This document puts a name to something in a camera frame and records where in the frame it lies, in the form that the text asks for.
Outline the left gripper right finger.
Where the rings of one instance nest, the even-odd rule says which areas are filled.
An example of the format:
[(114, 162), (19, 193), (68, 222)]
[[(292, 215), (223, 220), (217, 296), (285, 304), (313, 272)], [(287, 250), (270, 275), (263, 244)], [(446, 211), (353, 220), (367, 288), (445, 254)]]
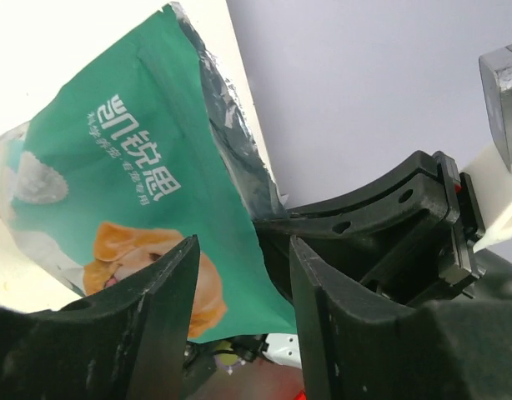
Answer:
[(512, 300), (406, 307), (299, 237), (289, 262), (307, 398), (512, 399)]

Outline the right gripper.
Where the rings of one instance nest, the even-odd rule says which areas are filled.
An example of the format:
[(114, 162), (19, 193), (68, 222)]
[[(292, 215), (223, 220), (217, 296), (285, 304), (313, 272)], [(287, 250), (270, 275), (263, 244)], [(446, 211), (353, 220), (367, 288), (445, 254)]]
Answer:
[[(448, 199), (459, 219), (448, 232)], [(291, 237), (301, 238), (328, 265), (397, 303), (433, 298), (512, 300), (512, 262), (475, 251), (485, 226), (471, 176), (443, 152), (417, 151), (382, 177), (350, 193), (254, 224), (265, 267), (287, 300)], [(449, 283), (439, 273), (463, 273)]]

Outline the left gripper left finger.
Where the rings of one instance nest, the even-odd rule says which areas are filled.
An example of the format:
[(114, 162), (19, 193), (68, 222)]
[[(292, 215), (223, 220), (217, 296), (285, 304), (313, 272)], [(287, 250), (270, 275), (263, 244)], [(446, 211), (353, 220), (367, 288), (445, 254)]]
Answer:
[(0, 399), (177, 399), (196, 237), (61, 310), (0, 307)]

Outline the green pet food bag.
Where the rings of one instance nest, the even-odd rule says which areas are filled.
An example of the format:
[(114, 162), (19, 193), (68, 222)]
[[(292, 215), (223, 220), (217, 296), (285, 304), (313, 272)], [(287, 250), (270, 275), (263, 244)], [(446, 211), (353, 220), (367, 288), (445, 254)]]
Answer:
[(177, 3), (0, 136), (0, 218), (77, 294), (198, 238), (188, 330), (197, 343), (295, 332), (254, 227), (284, 214), (233, 87)]

